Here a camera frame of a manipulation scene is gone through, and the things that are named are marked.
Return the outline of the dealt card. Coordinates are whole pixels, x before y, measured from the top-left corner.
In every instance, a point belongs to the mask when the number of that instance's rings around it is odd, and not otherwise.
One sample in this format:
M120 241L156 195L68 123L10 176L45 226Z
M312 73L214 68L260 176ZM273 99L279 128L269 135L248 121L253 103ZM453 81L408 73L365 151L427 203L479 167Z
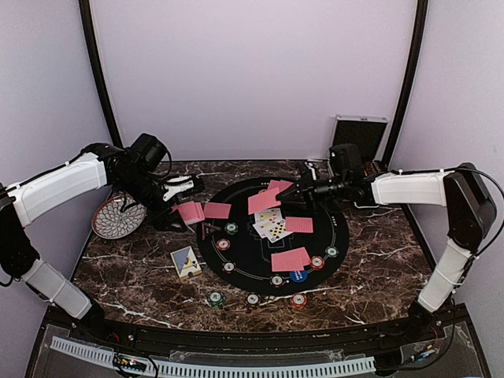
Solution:
M207 202L203 211L206 219L228 219L231 208L228 203Z
M305 247L288 250L271 255L271 268L273 272L302 271L310 265L311 258Z
M272 190L275 188L279 189L279 192L287 190L291 187L293 183L287 180L270 180L269 185L267 187L268 190Z

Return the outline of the red back card deck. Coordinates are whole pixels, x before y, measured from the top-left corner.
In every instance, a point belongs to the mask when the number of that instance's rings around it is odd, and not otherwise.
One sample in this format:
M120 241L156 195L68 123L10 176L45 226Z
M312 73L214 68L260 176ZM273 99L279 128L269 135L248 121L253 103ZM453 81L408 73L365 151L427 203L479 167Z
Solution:
M179 212L186 225L196 224L205 220L205 214L200 202L185 202L173 206L172 210Z

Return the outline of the green chips mat edge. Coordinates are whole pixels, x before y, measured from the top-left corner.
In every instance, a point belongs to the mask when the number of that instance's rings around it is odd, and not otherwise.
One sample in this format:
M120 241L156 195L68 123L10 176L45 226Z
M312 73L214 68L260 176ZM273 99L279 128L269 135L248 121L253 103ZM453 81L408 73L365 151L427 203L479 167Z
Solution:
M330 258L336 258L339 255L338 249L334 246L328 246L325 250L325 253Z

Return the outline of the two of hearts card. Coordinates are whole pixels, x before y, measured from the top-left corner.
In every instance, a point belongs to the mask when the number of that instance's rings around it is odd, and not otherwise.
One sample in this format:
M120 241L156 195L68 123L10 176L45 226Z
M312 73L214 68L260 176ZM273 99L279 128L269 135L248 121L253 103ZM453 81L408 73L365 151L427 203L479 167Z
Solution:
M282 217L280 208L265 209L254 214L254 219L256 223L265 221L275 221Z

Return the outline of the red 5 chips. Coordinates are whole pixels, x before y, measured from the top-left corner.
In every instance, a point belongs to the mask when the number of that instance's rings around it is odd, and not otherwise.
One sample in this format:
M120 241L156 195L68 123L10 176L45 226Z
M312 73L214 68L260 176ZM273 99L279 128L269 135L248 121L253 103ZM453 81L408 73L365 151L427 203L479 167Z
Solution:
M310 267L313 270L321 270L325 265L325 260L320 256L313 256L310 260Z
M219 239L216 241L216 248L219 251L228 250L231 247L231 242L228 239Z

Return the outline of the green chips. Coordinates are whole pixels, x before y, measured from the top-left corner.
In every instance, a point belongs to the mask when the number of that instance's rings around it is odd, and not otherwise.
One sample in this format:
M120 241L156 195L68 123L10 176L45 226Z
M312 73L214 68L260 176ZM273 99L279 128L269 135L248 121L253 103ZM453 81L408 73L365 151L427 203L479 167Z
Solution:
M229 222L224 226L224 230L229 235L235 235L239 231L239 226L235 222Z

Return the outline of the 100 chips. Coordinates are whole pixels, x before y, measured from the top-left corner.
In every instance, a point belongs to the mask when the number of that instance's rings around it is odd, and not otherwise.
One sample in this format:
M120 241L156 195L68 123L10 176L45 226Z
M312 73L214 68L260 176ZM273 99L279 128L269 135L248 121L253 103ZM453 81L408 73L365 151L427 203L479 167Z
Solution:
M282 287L284 285L284 278L279 275L274 275L270 277L269 282L273 287Z

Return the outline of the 100 chips mat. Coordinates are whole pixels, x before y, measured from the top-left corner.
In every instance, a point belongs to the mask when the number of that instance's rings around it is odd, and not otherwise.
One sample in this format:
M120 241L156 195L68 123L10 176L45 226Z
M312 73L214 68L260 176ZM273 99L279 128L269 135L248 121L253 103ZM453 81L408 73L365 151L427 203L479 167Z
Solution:
M230 274L235 271L235 264L233 262L225 262L222 266L222 270L227 274Z

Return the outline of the red 5 chip stack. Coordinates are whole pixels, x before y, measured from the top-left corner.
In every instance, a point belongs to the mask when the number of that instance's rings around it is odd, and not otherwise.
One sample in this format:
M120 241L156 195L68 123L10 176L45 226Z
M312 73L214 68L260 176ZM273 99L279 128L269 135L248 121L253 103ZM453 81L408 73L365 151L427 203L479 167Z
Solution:
M301 310L306 307L308 298L303 293L296 293L291 297L291 307L296 310Z

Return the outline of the green chip stack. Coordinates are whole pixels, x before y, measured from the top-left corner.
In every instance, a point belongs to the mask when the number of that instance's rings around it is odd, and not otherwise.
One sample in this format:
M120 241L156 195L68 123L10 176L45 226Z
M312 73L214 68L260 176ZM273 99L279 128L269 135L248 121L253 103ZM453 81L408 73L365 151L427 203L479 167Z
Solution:
M225 295L220 291L211 291L207 296L209 305L213 308L221 308L226 301Z

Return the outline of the black orange 100 chip stack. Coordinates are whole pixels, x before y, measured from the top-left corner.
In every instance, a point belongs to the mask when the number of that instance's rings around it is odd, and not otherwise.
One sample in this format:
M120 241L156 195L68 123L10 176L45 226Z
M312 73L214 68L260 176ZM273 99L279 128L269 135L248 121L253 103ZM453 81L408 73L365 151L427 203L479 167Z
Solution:
M249 307L255 307L260 304L261 297L255 293L248 294L246 297L245 303Z

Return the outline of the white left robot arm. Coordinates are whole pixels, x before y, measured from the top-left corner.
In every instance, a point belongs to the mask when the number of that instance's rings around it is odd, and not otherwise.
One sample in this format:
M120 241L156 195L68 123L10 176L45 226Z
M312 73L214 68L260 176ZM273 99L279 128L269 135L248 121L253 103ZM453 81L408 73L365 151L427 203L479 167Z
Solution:
M54 169L1 188L3 272L81 321L81 332L94 343L105 343L111 336L110 324L100 317L101 307L40 257L25 228L84 193L112 186L144 206L152 214L156 230L184 232L187 227L174 207L180 196L200 193L205 185L195 174L155 173L168 153L161 141L146 133L126 148L92 143Z

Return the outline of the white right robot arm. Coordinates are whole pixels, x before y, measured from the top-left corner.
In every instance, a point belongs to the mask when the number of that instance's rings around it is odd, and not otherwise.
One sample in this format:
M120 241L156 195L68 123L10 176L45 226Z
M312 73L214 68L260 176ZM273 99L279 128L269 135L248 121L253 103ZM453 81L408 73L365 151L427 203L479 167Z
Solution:
M485 238L497 216L497 206L485 184L489 175L471 163L448 169L388 171L378 161L363 163L358 147L351 143L330 149L329 166L332 176L321 179L311 164L303 164L299 179L276 200L314 207L326 198L337 198L360 207L407 204L447 210L447 245L411 306L418 312L402 323L407 340L421 340L432 329L429 314L462 285L473 262L489 246Z

